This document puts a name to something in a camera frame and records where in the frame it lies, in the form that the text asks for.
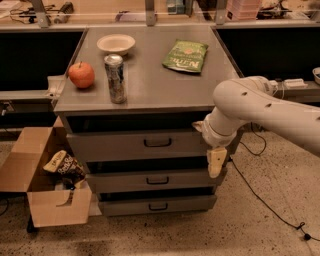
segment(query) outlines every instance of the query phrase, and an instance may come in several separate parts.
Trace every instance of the red apple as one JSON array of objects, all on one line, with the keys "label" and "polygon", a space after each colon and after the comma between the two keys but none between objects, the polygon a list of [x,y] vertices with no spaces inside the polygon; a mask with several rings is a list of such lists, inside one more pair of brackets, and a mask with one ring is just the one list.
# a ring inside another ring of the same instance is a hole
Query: red apple
[{"label": "red apple", "polygon": [[71,82],[80,89],[88,88],[94,82],[94,70],[89,63],[73,64],[68,71]]}]

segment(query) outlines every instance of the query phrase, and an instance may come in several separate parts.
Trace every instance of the gray cabinet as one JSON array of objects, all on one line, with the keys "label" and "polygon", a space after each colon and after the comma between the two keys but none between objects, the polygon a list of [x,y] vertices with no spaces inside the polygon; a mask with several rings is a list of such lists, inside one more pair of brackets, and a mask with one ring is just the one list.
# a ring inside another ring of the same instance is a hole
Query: gray cabinet
[{"label": "gray cabinet", "polygon": [[[96,47],[111,33],[136,40],[124,57],[124,104],[110,101],[104,56]],[[162,67],[177,38],[209,45],[201,74]],[[226,168],[218,178],[209,177],[208,145],[192,122],[212,111],[217,83],[237,76],[211,27],[90,27],[82,45],[76,61],[92,64],[94,86],[78,90],[67,80],[55,113],[103,214],[211,209]]]}]

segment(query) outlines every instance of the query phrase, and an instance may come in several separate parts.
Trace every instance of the speckled floor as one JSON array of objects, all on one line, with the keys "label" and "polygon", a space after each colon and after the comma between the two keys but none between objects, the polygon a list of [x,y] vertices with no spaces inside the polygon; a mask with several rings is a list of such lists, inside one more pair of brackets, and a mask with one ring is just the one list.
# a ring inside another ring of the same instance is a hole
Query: speckled floor
[{"label": "speckled floor", "polygon": [[[261,133],[266,151],[255,157],[240,145],[234,161],[254,190],[283,217],[320,238],[320,159],[271,132]],[[259,151],[252,133],[242,141]],[[12,143],[0,144],[0,161]],[[27,233],[28,207],[9,199],[0,216],[0,255],[320,255],[320,242],[281,222],[252,194],[232,163],[207,212],[90,217],[86,225]],[[0,202],[0,212],[4,202]]]}]

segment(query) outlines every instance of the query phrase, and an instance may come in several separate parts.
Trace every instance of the cardboard box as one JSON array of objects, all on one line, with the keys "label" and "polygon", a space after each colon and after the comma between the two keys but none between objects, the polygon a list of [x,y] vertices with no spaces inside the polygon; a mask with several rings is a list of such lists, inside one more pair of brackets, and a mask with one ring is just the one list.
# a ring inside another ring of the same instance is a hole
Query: cardboard box
[{"label": "cardboard box", "polygon": [[63,127],[26,127],[0,168],[0,191],[26,192],[35,227],[83,224],[88,221],[92,192],[55,190],[57,175],[42,167],[65,149]]},{"label": "cardboard box", "polygon": [[19,9],[22,6],[20,1],[2,1],[0,2],[0,11],[10,11]]}]

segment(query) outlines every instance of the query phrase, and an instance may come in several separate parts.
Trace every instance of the item in box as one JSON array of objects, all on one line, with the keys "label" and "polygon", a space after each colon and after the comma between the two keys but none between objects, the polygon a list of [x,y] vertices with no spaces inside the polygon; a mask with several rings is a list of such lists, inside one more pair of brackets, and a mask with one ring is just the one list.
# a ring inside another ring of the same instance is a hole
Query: item in box
[{"label": "item in box", "polygon": [[70,185],[69,181],[71,181],[76,188],[80,188],[85,179],[83,166],[65,150],[57,152],[43,169],[61,174],[63,180],[67,181],[66,185]]}]

